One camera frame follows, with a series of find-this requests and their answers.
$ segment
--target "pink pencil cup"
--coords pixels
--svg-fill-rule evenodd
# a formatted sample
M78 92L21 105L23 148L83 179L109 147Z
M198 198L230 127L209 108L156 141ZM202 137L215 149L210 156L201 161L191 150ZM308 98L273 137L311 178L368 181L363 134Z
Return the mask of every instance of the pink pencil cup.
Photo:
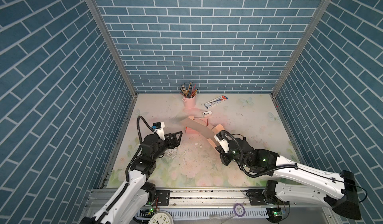
M182 97L182 101L184 102L185 108L194 108L196 97L197 95L194 95L193 98Z

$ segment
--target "clock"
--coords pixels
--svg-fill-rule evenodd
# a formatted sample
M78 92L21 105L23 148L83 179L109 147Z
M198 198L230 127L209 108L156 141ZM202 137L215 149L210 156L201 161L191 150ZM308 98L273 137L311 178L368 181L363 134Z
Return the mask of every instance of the clock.
M159 211L153 215L148 224L174 224L169 212Z

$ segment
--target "floral tabletop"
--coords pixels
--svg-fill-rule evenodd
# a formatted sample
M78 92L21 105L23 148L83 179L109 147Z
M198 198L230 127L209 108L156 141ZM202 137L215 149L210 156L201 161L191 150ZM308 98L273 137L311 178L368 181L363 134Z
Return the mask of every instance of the floral tabletop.
M227 94L228 100L210 108L209 123L223 125L230 133L239 133L255 149L277 152L291 160L298 161L295 150L278 116L271 97L267 94ZM182 96L176 94L138 95L132 117L118 152L107 188L117 188L125 179L125 169L136 152L139 141L136 119L143 116L151 125L165 122L165 133L183 131L179 147L167 150L149 178L157 187L238 187L265 186L270 176L247 177L231 162L221 163L218 152L202 135L187 135L180 121L187 116L202 117L207 111L204 103L217 94L198 94L196 107L184 108ZM150 131L140 123L142 139Z

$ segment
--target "purple tape roll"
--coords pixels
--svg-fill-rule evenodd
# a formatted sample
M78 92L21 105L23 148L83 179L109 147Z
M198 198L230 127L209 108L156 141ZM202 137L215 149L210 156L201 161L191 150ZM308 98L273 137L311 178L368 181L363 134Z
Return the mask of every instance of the purple tape roll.
M245 207L240 203L236 203L234 205L234 214L237 217L243 217L245 215Z

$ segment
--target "brick wallpaper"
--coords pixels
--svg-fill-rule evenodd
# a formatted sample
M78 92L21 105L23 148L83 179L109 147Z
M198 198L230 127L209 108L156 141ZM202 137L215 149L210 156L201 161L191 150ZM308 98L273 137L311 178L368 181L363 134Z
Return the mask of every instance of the brick wallpaper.
M307 163L352 171L368 191L363 221L375 224L383 222L382 19L383 0L332 0L277 95Z
M138 92L270 93L320 0L96 0Z
M77 222L130 100L83 0L0 0L0 223Z

